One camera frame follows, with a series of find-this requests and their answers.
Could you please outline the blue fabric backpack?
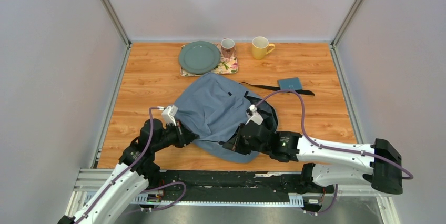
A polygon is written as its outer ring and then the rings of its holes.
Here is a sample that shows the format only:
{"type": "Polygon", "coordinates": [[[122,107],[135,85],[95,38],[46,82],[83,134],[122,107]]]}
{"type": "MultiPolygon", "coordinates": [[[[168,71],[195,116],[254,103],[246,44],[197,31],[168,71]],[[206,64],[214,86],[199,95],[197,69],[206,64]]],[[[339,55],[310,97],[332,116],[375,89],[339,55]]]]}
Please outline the blue fabric backpack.
{"type": "Polygon", "coordinates": [[[242,84],[214,73],[196,79],[174,102],[174,118],[198,135],[194,144],[204,151],[237,163],[249,163],[258,152],[247,155],[225,149],[221,143],[235,136],[240,124],[248,121],[247,111],[258,104],[263,125],[271,131],[278,127],[276,110],[242,84]]]}

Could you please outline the teal wallet notebook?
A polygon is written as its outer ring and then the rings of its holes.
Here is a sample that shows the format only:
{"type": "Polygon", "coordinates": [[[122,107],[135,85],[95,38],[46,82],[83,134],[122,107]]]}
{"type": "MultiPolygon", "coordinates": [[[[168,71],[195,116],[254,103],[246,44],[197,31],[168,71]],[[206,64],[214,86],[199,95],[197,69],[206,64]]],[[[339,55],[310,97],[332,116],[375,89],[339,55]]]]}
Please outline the teal wallet notebook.
{"type": "Polygon", "coordinates": [[[302,90],[302,84],[298,77],[279,79],[277,83],[281,90],[302,90]]]}

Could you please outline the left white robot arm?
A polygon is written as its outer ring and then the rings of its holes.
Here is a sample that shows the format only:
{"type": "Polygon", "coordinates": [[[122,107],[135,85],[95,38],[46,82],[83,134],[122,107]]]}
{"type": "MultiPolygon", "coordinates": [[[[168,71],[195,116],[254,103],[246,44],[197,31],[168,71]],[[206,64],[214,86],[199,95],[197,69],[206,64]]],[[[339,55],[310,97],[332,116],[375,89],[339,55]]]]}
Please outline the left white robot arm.
{"type": "Polygon", "coordinates": [[[90,201],[72,217],[62,216],[59,223],[114,223],[143,190],[163,189],[160,168],[154,162],[155,153],[169,146],[185,147],[198,136],[174,118],[176,106],[156,109],[162,112],[167,123],[164,125],[150,116],[90,201]]]}

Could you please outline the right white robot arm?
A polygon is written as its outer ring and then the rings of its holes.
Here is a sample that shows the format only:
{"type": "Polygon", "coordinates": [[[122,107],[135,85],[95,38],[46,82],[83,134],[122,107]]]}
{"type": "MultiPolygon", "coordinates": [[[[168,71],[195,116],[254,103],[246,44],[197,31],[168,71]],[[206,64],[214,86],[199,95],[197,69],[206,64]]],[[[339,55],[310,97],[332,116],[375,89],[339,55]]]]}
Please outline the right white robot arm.
{"type": "Polygon", "coordinates": [[[247,155],[260,152],[279,162],[302,161],[300,185],[307,192],[335,184],[367,185],[386,194],[403,193],[402,157],[385,139],[345,144],[311,139],[292,131],[274,131],[254,105],[223,147],[247,155]]]}

